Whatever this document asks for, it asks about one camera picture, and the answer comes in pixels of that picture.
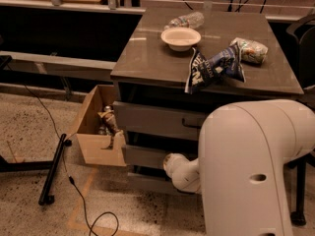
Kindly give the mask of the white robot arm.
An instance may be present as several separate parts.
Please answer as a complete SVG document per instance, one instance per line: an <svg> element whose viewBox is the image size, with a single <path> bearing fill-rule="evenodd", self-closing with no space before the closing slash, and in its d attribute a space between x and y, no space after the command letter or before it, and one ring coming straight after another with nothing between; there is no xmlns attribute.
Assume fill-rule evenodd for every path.
<svg viewBox="0 0 315 236"><path fill-rule="evenodd" d="M236 102L204 121L198 157L170 153L173 186L200 193L207 236L293 236L284 165L315 146L315 114L285 99Z"/></svg>

